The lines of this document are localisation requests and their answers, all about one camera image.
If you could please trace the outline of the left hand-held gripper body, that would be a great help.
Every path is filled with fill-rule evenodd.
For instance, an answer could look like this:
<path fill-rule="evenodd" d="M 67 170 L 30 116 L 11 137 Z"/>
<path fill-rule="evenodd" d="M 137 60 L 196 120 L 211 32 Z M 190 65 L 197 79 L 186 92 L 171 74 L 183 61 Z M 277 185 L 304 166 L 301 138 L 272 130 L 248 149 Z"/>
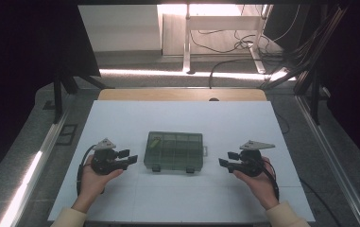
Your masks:
<path fill-rule="evenodd" d="M 117 169 L 127 169 L 124 167 L 125 158 L 119 159 L 119 151 L 115 151 L 115 148 L 116 145 L 108 138 L 95 145 L 91 168 L 96 174 L 108 175 Z"/>

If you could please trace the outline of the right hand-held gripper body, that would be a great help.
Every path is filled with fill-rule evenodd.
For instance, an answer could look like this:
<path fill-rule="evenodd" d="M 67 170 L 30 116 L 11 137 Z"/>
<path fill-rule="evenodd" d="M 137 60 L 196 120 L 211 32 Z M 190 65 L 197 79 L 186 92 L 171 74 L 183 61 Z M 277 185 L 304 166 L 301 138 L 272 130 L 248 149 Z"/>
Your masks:
<path fill-rule="evenodd" d="M 236 164 L 234 169 L 241 171 L 250 177 L 259 176 L 265 169 L 265 162 L 262 158 L 261 149 L 274 148 L 273 144 L 248 140 L 240 146 L 240 164 Z"/>

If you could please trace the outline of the green transparent organizer box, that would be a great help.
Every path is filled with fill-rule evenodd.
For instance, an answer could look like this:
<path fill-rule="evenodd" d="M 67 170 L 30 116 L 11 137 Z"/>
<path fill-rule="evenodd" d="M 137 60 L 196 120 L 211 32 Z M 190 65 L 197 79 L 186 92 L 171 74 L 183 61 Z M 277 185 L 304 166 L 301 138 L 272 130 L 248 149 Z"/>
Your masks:
<path fill-rule="evenodd" d="M 160 139 L 155 148 L 152 140 Z M 144 165 L 153 172 L 183 170 L 195 173 L 203 168 L 204 146 L 201 133 L 151 131 L 147 137 Z"/>

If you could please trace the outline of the person's left hand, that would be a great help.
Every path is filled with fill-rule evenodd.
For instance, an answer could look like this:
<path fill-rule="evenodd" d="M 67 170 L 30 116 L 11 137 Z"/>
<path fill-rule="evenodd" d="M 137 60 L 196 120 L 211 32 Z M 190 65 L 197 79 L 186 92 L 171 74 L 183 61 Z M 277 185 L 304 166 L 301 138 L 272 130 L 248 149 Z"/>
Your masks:
<path fill-rule="evenodd" d="M 92 160 L 93 155 L 90 155 L 86 160 L 82 172 L 80 193 L 73 204 L 74 209 L 83 213 L 86 213 L 89 210 L 95 199 L 104 190 L 106 184 L 123 173 L 122 169 L 117 169 L 108 175 L 98 175 L 91 167 Z"/>

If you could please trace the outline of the person's right hand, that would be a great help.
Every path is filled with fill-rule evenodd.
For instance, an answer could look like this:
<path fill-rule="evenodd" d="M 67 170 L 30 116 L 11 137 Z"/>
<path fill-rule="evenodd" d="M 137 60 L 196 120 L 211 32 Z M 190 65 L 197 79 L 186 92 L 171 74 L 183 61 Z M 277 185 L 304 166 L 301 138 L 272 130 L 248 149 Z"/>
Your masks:
<path fill-rule="evenodd" d="M 257 198 L 259 203 L 269 210 L 279 205 L 279 200 L 276 197 L 270 178 L 273 176 L 270 161 L 267 157 L 263 156 L 266 171 L 257 177 L 250 177 L 244 173 L 234 170 L 233 175 L 239 180 L 243 181 L 250 189 L 252 194 Z"/>

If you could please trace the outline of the white table cover sheet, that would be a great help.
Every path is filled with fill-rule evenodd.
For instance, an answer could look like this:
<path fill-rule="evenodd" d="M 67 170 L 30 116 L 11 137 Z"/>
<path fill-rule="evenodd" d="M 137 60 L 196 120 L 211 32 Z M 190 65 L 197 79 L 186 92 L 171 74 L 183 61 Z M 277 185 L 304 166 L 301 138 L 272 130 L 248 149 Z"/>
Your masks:
<path fill-rule="evenodd" d="M 144 157 L 152 131 L 199 132 L 207 154 L 195 174 L 154 173 L 143 162 L 109 182 L 88 212 L 106 223 L 247 224 L 266 221 L 248 187 L 218 163 L 247 141 L 263 150 L 276 170 L 280 199 L 308 221 L 314 216 L 282 132 L 267 101 L 106 101 L 94 102 L 49 219 L 77 197 L 77 168 L 85 151 L 104 138 Z"/>

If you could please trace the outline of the black tripod stand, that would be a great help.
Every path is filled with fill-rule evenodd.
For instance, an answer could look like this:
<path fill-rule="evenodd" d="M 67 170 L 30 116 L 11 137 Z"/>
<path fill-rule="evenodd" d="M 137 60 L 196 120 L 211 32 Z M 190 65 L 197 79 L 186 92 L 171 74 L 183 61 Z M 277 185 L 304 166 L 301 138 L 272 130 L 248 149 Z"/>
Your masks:
<path fill-rule="evenodd" d="M 92 76 L 86 74 L 79 74 L 78 77 L 87 81 L 88 83 L 92 84 L 100 90 L 111 89 L 111 86 L 106 85 L 105 83 L 93 78 Z M 64 87 L 64 89 L 69 95 L 75 95 L 79 87 L 77 85 L 77 82 L 75 81 L 74 76 L 64 71 L 60 71 L 54 74 L 53 87 L 55 101 L 55 115 L 53 123 L 57 124 L 62 119 L 63 113 L 61 87 Z"/>

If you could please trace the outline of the wooden table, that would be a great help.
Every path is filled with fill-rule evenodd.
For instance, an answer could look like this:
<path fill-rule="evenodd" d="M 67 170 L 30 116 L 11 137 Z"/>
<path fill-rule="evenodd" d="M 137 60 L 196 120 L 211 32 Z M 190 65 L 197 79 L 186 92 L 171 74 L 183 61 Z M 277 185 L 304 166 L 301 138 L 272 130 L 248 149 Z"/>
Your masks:
<path fill-rule="evenodd" d="M 143 88 L 104 89 L 98 100 L 137 101 L 266 101 L 266 95 L 259 89 L 227 88 Z"/>

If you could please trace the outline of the black metal stand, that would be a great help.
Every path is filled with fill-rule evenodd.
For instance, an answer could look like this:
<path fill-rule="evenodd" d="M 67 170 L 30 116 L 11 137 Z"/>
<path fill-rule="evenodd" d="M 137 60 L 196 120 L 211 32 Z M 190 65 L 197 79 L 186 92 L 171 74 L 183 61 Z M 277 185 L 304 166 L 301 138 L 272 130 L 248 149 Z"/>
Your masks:
<path fill-rule="evenodd" d="M 312 33 L 312 36 L 295 50 L 296 53 L 301 53 L 302 60 L 285 76 L 269 82 L 264 87 L 265 90 L 269 90 L 296 77 L 297 82 L 293 88 L 295 95 L 302 96 L 308 89 L 311 89 L 309 114 L 317 125 L 319 124 L 319 73 L 323 61 L 322 53 L 345 15 L 348 5 L 336 3 L 330 8 L 328 5 L 321 5 L 320 9 L 322 16 L 320 25 Z"/>

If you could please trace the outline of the white cabinet panel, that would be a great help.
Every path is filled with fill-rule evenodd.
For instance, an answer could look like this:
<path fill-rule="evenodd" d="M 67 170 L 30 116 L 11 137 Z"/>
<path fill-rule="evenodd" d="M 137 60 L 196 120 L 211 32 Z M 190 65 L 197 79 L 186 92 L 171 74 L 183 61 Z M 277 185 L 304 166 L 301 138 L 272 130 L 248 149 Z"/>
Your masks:
<path fill-rule="evenodd" d="M 162 49 L 162 15 L 156 5 L 79 6 L 94 52 Z"/>

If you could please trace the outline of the black computer case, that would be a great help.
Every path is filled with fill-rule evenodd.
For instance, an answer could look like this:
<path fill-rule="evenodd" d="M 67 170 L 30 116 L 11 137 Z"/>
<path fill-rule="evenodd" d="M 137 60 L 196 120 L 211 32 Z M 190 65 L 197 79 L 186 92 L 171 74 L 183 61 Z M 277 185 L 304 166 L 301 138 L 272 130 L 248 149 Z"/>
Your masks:
<path fill-rule="evenodd" d="M 263 34 L 283 51 L 290 52 L 308 41 L 320 19 L 320 5 L 274 5 Z"/>

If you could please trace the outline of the black floor bracket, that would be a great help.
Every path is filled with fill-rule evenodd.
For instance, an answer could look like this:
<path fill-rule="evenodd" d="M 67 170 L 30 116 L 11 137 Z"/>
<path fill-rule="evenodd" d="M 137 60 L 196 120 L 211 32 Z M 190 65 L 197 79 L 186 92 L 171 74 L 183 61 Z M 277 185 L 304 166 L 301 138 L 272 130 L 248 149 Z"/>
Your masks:
<path fill-rule="evenodd" d="M 76 135 L 77 124 L 64 124 L 61 128 L 56 145 L 71 146 Z"/>

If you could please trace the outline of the aluminium rail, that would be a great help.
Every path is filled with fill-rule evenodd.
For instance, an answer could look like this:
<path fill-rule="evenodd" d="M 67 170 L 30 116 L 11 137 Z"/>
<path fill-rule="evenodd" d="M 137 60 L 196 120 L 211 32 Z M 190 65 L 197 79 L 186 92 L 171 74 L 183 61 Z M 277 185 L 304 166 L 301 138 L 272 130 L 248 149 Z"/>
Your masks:
<path fill-rule="evenodd" d="M 295 96 L 295 99 L 303 113 L 313 135 L 315 136 L 320 150 L 322 151 L 330 170 L 333 172 L 334 177 L 339 185 L 343 195 L 349 204 L 352 213 L 354 214 L 359 226 L 360 226 L 360 195 L 352 184 L 348 177 L 344 167 L 338 161 L 334 149 L 331 146 L 329 140 L 325 136 L 322 128 L 315 122 L 313 117 L 310 115 L 310 107 L 302 96 Z"/>
<path fill-rule="evenodd" d="M 0 227 L 16 227 L 21 216 L 23 215 L 31 194 L 36 187 L 36 184 L 42 174 L 44 166 L 51 154 L 53 147 L 59 137 L 62 126 L 68 114 L 71 111 L 71 103 L 63 107 L 60 119 L 53 123 L 45 136 L 43 143 L 26 170 L 24 178 L 21 180 L 18 189 L 16 190 L 9 207 L 0 221 Z"/>

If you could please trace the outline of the white desk frame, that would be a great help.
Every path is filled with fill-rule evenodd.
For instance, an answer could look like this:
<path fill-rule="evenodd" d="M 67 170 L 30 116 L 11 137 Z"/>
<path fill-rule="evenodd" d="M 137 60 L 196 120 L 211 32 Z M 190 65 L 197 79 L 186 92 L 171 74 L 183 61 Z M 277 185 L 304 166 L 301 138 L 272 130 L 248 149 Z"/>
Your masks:
<path fill-rule="evenodd" d="M 249 52 L 255 63 L 256 69 L 260 74 L 264 74 L 266 69 L 264 65 L 258 61 L 260 58 L 258 53 L 258 45 L 263 35 L 266 25 L 266 19 L 272 10 L 272 5 L 263 5 L 263 9 L 256 16 L 191 16 L 190 5 L 186 6 L 185 17 L 185 40 L 183 52 L 182 70 L 186 73 L 191 72 L 191 45 L 190 34 L 192 30 L 249 30 L 255 31 L 256 36 Z"/>

